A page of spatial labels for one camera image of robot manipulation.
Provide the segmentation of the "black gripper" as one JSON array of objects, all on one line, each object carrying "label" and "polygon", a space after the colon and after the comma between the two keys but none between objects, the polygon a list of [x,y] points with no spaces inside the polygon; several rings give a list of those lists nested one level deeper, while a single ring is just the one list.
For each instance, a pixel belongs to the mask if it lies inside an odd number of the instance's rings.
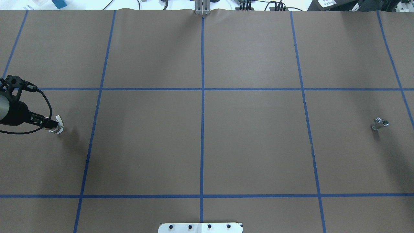
[{"label": "black gripper", "polygon": [[23,91],[35,93],[39,89],[36,85],[21,79],[19,76],[7,75],[6,78],[1,78],[1,124],[18,126],[22,123],[28,123],[42,128],[58,128],[58,121],[31,112],[28,106],[20,101]]}]

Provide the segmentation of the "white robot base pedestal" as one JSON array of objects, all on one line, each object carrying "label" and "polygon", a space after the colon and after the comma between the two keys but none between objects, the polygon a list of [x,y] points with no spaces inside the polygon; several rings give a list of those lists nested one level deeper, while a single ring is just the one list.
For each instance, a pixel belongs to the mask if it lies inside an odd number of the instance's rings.
[{"label": "white robot base pedestal", "polygon": [[242,223],[165,223],[158,228],[158,233],[243,233]]}]

